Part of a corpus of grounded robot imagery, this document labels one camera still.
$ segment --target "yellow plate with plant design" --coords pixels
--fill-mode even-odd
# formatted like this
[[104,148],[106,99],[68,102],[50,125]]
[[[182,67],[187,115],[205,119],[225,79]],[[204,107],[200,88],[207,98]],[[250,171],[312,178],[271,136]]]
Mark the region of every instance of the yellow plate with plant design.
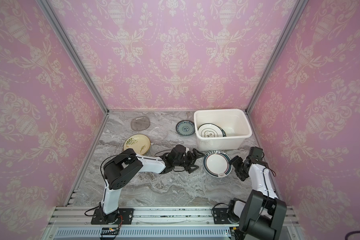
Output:
[[143,134],[136,134],[129,137],[124,143],[124,150],[132,148],[135,153],[144,155],[151,147],[151,141]]

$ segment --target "marble countertop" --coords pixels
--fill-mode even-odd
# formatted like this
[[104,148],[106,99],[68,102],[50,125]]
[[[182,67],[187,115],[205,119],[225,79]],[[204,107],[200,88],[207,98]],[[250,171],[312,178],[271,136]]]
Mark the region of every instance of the marble countertop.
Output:
[[[130,122],[138,116],[148,116],[151,125],[143,131],[133,131]],[[123,151],[125,140],[134,134],[146,134],[157,125],[168,130],[166,139],[158,144],[152,144],[145,156],[172,149],[181,144],[190,149],[197,148],[196,135],[181,136],[175,126],[180,120],[192,120],[193,112],[110,112],[110,116],[96,150],[86,169],[84,178],[79,185],[74,199],[74,206],[96,206],[104,191],[104,181],[100,174],[101,162],[111,155]],[[254,136],[246,139],[237,150],[225,151],[231,158],[239,155],[243,159],[249,149],[256,146]],[[228,203],[234,197],[246,200],[252,190],[251,180],[244,182],[235,175],[234,170],[223,178],[212,177],[203,168],[202,158],[195,163],[199,169],[192,172],[170,172],[154,174],[138,173],[123,188],[120,195],[120,206],[207,206],[217,202]]]

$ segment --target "ventilation grille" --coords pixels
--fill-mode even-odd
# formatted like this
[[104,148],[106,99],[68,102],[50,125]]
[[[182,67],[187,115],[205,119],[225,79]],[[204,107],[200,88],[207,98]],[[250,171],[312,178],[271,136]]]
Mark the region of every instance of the ventilation grille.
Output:
[[[55,238],[98,237],[101,227],[59,227]],[[229,227],[125,227],[120,237],[230,237]]]

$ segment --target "pink wall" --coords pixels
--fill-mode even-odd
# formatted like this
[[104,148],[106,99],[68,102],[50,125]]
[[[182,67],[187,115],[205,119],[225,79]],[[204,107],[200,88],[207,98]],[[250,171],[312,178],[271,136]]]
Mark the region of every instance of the pink wall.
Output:
[[295,1],[50,3],[110,109],[244,109]]
[[37,240],[103,113],[35,1],[0,1],[0,239]]
[[360,1],[308,2],[252,120],[306,239],[360,230]]

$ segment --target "white plastic bin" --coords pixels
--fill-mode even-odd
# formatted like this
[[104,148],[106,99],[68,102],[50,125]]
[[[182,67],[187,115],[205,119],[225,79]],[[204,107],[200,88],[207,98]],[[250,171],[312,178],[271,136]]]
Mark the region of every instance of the white plastic bin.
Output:
[[[193,115],[196,127],[197,149],[200,151],[238,149],[244,139],[252,136],[252,130],[244,112],[240,109],[200,110]],[[201,125],[212,123],[221,127],[226,137],[202,137]]]

